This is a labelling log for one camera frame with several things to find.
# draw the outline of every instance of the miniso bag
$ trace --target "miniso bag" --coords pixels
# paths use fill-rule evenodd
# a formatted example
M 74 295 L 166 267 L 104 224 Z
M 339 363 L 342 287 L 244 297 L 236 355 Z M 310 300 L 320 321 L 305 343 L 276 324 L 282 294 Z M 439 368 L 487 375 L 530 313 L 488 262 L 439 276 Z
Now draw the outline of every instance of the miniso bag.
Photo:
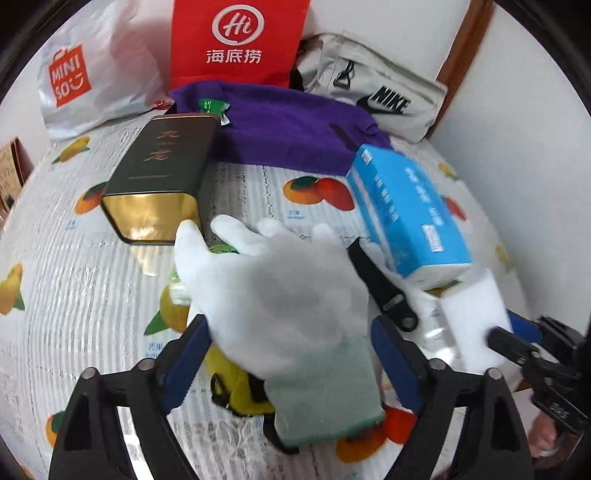
M 172 104 L 154 57 L 130 30 L 138 4 L 92 0 L 41 48 L 38 87 L 50 138 Z
M 433 125 L 447 87 L 390 60 L 349 34 L 321 34 L 304 42 L 297 62 L 308 93 L 357 105 L 378 126 L 419 142 Z

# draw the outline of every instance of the purple towel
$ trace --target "purple towel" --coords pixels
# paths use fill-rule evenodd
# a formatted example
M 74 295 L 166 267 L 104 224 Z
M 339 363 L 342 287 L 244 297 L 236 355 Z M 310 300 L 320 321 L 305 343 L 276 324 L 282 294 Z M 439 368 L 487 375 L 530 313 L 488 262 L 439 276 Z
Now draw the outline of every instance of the purple towel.
M 360 107 L 280 87 L 196 82 L 172 92 L 178 113 L 200 112 L 199 100 L 230 104 L 215 160 L 345 175 L 364 143 L 390 148 L 388 135 Z

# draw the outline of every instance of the bed sheet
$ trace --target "bed sheet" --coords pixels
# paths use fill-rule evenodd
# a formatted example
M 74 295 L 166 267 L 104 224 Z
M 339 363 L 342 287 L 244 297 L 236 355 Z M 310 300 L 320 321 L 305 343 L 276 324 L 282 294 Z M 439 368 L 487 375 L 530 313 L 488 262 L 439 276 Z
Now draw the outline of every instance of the bed sheet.
M 99 207 L 105 182 L 156 114 L 93 130 L 87 135 L 86 149 L 74 156 L 72 151 L 63 154 L 70 142 L 57 144 L 33 172 L 4 227 L 0 277 L 16 265 L 13 274 L 20 272 L 21 279 L 20 295 L 0 319 L 0 433 L 36 480 L 47 478 L 60 412 L 82 370 L 129 369 L 141 358 L 156 357 L 180 335 L 167 327 L 160 314 L 159 298 L 174 267 L 173 248 L 122 243 Z M 515 271 L 465 184 L 428 143 L 393 140 L 393 147 L 415 159 L 453 202 L 448 205 L 455 209 L 475 264 L 491 268 L 507 306 L 527 315 Z M 265 216 L 277 218 L 303 239 L 312 225 L 326 222 L 345 244 L 366 237 L 357 209 L 289 201 L 284 185 L 303 175 L 280 168 L 218 164 L 210 218 L 227 213 L 248 226 Z M 213 240 L 209 231 L 206 239 Z M 122 408 L 120 416 L 138 478 L 150 478 L 131 415 Z M 348 465 L 336 458 L 334 442 L 304 447 L 293 457 L 283 455 L 264 438 L 261 419 L 238 419 L 211 403 L 209 381 L 201 371 L 182 407 L 168 419 L 204 480 L 379 479 L 401 449 L 387 442 L 370 459 Z M 458 412 L 438 470 L 452 458 L 461 424 Z

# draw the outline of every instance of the gloved hand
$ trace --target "gloved hand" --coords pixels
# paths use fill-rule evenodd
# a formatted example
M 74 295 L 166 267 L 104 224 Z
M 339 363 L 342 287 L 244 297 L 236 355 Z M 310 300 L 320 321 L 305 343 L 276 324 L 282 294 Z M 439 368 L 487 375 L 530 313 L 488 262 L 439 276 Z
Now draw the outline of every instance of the gloved hand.
M 316 225 L 302 241 L 264 218 L 260 234 L 227 215 L 211 229 L 240 254 L 212 254 L 190 220 L 178 227 L 178 276 L 207 317 L 225 355 L 259 378 L 292 366 L 297 357 L 367 335 L 368 291 L 339 237 Z
M 181 223 L 178 276 L 224 354 L 265 379 L 284 446 L 337 439 L 384 416 L 369 357 L 368 291 L 339 238 L 316 225 L 302 241 L 276 220 L 253 233 L 220 215 L 212 231 L 239 254 L 211 254 Z

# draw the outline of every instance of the red paper bag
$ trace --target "red paper bag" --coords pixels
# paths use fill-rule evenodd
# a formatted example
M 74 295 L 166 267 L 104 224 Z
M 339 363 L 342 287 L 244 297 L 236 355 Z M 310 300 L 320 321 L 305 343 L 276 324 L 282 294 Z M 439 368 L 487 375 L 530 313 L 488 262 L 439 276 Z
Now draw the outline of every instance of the red paper bag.
M 310 0 L 176 0 L 171 87 L 199 80 L 289 85 Z

